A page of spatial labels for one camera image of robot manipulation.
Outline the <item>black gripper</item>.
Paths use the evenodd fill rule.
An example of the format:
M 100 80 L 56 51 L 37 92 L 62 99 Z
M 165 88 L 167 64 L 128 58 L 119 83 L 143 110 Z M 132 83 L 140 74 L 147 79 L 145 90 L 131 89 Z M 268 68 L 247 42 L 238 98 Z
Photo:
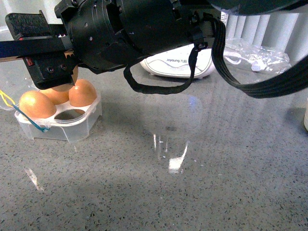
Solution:
M 100 74 L 193 41 L 202 0 L 63 0 L 55 8 L 80 67 Z

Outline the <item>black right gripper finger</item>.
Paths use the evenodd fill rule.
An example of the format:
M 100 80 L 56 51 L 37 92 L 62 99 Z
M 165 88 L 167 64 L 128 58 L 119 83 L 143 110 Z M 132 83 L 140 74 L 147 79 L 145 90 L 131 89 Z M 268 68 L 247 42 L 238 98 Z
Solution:
M 14 40 L 32 37 L 52 37 L 52 31 L 42 11 L 39 13 L 10 13 L 6 25 Z

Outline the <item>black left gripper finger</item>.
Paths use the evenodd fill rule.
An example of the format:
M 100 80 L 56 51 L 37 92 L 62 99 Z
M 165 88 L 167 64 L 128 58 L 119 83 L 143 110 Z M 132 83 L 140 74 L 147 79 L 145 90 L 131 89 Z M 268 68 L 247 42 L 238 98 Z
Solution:
M 75 84 L 72 75 L 77 58 L 73 54 L 40 54 L 23 60 L 34 85 L 40 90 Z

